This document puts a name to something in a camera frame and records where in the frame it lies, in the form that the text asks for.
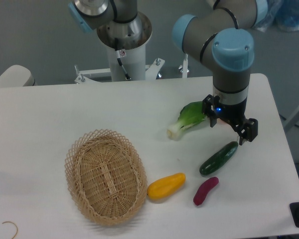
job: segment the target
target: second robotic arm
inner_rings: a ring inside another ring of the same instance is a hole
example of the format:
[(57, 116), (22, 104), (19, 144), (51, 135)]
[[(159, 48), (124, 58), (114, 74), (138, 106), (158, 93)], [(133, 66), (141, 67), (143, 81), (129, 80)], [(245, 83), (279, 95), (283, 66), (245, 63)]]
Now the second robotic arm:
[(205, 18), (182, 16), (172, 32), (173, 40), (213, 73), (213, 95), (203, 100), (210, 126), (217, 118), (240, 136), (240, 144), (253, 141), (258, 121), (245, 118), (254, 41), (245, 30), (267, 14), (266, 0), (218, 0)]
[(74, 0), (69, 10), (84, 32), (96, 30), (108, 53), (112, 81), (145, 80), (149, 19), (137, 0)]

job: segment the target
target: toy cucumber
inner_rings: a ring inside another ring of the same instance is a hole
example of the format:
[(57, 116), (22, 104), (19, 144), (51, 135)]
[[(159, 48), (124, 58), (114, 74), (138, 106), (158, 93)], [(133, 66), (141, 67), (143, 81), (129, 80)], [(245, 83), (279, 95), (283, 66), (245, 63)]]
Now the toy cucumber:
[(220, 169), (236, 152), (238, 142), (233, 141), (222, 147), (217, 153), (207, 159), (199, 168), (201, 175), (209, 175)]

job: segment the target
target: cable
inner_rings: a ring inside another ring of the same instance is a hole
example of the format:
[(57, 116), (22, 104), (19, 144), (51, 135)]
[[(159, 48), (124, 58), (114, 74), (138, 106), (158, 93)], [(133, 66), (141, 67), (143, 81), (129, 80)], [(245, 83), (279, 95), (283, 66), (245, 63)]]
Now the cable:
[(283, 120), (286, 120), (287, 118), (282, 116), (281, 114), (279, 114), (280, 118), (282, 118)]
[[(115, 44), (115, 51), (117, 52), (117, 51), (119, 50), (119, 48), (118, 48), (119, 40), (118, 40), (117, 38), (115, 38), (114, 41), (115, 41), (115, 42), (114, 42), (114, 44)], [(121, 58), (120, 58), (119, 55), (117, 56), (117, 60), (118, 60), (118, 64), (119, 64), (119, 66), (120, 66), (120, 67), (122, 68), (122, 70), (123, 70), (123, 73), (124, 73), (124, 75), (125, 75), (125, 79), (126, 79), (127, 81), (132, 80), (131, 77), (128, 75), (128, 73), (127, 73), (125, 67), (123, 66), (123, 63), (122, 63)]]
[(214, 6), (213, 6), (213, 10), (215, 10), (215, 8), (217, 7), (217, 5), (219, 4), (220, 0), (216, 0), (216, 2), (214, 3)]

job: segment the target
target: purple sweet potato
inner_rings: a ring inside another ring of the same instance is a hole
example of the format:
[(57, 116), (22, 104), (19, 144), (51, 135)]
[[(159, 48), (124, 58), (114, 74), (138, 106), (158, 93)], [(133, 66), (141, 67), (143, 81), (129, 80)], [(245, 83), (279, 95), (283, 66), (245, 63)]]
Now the purple sweet potato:
[(194, 204), (196, 206), (201, 205), (205, 201), (205, 198), (209, 191), (212, 190), (218, 183), (219, 180), (217, 177), (209, 178), (205, 182), (203, 182), (194, 196)]

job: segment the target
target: white chair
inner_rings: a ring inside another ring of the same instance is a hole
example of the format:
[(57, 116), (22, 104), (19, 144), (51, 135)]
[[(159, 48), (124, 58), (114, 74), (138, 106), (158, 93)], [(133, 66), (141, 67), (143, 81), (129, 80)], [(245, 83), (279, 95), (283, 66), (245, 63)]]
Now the white chair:
[(0, 76), (0, 88), (34, 85), (36, 85), (34, 77), (31, 72), (23, 66), (11, 66)]
[(283, 123), (285, 132), (287, 133), (289, 131), (289, 129), (291, 129), (291, 127), (294, 126), (298, 122), (298, 120), (299, 120), (299, 105), (294, 110), (294, 112)]

